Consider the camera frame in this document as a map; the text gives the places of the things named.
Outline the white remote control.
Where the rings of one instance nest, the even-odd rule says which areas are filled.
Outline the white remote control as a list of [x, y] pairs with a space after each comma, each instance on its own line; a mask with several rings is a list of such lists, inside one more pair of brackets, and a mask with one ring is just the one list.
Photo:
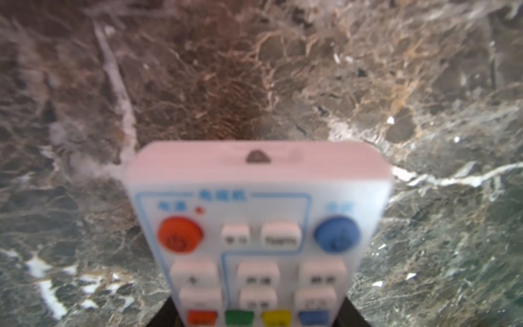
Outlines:
[[123, 184], [185, 326], [332, 326], [394, 176], [363, 142], [156, 141]]

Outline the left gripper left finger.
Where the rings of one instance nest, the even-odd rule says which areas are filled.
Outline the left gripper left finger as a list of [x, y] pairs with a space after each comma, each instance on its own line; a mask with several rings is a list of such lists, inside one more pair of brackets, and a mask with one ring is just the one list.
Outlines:
[[169, 297], [146, 327], [184, 327], [174, 301]]

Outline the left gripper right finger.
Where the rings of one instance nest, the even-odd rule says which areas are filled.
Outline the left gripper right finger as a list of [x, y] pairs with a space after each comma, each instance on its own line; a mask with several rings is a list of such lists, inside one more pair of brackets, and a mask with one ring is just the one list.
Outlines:
[[371, 327], [371, 325], [364, 319], [351, 301], [345, 297], [332, 323], [332, 327]]

